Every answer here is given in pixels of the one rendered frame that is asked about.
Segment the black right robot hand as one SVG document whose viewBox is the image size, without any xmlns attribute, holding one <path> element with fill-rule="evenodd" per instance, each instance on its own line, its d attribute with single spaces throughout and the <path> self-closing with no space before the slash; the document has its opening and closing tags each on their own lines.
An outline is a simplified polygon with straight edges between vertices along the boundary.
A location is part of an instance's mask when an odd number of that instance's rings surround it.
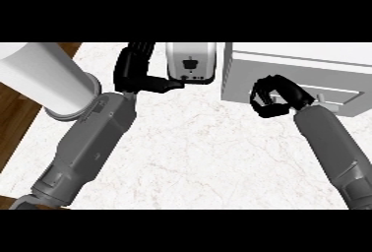
<svg viewBox="0 0 372 252">
<path fill-rule="evenodd" d="M 272 92 L 280 95 L 285 103 L 276 103 L 272 100 Z M 314 100 L 306 90 L 280 75 L 258 79 L 252 85 L 249 104 L 261 118 L 286 115 L 289 108 L 301 110 L 313 104 Z"/>
</svg>

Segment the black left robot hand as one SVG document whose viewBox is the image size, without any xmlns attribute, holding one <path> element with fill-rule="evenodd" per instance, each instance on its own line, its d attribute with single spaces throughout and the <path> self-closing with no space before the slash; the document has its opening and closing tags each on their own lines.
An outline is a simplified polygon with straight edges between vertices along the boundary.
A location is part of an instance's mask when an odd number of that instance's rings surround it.
<svg viewBox="0 0 372 252">
<path fill-rule="evenodd" d="M 122 49 L 114 70 L 115 91 L 134 93 L 140 91 L 165 94 L 183 89 L 184 84 L 148 74 L 148 65 L 152 55 L 153 42 L 130 42 Z"/>
</svg>

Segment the white drawer front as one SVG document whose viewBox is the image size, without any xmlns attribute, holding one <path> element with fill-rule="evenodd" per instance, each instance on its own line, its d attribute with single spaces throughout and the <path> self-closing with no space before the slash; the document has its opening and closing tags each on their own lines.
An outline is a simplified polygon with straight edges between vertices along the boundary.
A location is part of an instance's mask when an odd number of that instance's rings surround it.
<svg viewBox="0 0 372 252">
<path fill-rule="evenodd" d="M 221 100 L 249 102 L 254 82 L 269 75 L 286 77 L 311 96 L 338 107 L 339 116 L 354 117 L 372 109 L 372 74 L 233 59 L 224 64 Z"/>
</svg>

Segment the white drawer cabinet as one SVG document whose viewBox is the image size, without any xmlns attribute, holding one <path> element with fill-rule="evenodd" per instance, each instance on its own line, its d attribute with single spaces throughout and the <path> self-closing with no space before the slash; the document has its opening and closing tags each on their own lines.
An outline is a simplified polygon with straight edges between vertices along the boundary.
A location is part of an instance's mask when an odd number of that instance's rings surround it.
<svg viewBox="0 0 372 252">
<path fill-rule="evenodd" d="M 229 42 L 224 64 L 233 59 L 372 74 L 372 42 Z M 325 96 L 313 98 L 337 114 Z"/>
</svg>

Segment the white cup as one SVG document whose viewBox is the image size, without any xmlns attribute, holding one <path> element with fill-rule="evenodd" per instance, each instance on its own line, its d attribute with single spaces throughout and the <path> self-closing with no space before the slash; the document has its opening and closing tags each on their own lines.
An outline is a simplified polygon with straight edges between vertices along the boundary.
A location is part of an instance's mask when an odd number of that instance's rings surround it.
<svg viewBox="0 0 372 252">
<path fill-rule="evenodd" d="M 0 82 L 59 121 L 74 121 L 102 93 L 97 78 L 55 42 L 0 42 Z"/>
</svg>

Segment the silver toaster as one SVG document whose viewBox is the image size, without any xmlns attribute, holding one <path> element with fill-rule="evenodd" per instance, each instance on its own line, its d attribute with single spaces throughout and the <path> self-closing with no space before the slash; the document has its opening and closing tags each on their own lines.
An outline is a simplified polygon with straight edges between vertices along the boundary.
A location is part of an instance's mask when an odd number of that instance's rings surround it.
<svg viewBox="0 0 372 252">
<path fill-rule="evenodd" d="M 214 42 L 167 42 L 165 57 L 170 80 L 192 85 L 208 85 L 215 80 Z"/>
</svg>

